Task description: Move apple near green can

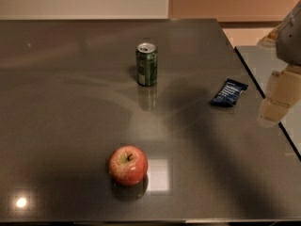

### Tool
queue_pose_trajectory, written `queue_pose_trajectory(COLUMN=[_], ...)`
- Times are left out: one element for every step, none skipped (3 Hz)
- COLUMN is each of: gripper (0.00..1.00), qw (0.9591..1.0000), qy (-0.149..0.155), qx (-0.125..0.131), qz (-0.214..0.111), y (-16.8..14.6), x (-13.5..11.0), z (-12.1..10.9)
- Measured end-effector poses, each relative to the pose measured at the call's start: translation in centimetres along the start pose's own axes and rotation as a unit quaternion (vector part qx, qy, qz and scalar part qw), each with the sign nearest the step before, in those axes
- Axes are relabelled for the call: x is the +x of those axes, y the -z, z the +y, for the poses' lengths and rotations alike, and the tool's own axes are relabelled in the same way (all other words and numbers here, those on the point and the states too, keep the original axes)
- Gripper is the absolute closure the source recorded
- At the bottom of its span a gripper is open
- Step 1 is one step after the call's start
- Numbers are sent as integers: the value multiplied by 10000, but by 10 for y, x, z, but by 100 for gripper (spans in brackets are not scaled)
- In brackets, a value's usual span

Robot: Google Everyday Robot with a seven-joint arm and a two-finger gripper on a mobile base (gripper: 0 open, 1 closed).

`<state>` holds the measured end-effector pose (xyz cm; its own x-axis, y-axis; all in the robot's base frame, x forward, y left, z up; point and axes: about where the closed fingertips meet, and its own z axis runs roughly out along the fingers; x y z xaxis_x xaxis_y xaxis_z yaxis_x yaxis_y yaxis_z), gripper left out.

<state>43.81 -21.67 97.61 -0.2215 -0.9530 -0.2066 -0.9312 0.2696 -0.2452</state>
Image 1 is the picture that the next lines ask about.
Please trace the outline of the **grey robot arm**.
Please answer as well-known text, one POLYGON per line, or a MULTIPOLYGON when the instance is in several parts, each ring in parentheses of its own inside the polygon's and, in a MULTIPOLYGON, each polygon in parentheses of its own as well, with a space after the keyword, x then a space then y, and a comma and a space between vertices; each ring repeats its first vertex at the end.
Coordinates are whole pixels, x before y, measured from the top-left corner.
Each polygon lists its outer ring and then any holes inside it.
POLYGON ((268 79, 258 116, 263 127, 278 124, 301 99, 301 1, 269 37, 274 39, 277 58, 287 67, 272 71, 268 79))

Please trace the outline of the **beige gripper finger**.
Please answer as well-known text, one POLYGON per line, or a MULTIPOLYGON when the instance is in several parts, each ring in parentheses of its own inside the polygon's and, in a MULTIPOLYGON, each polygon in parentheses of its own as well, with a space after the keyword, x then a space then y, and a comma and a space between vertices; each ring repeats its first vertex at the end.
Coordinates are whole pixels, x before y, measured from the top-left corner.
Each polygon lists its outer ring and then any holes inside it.
POLYGON ((261 102, 258 123, 262 127, 278 124, 301 100, 301 67, 288 65, 282 72, 272 71, 261 102))

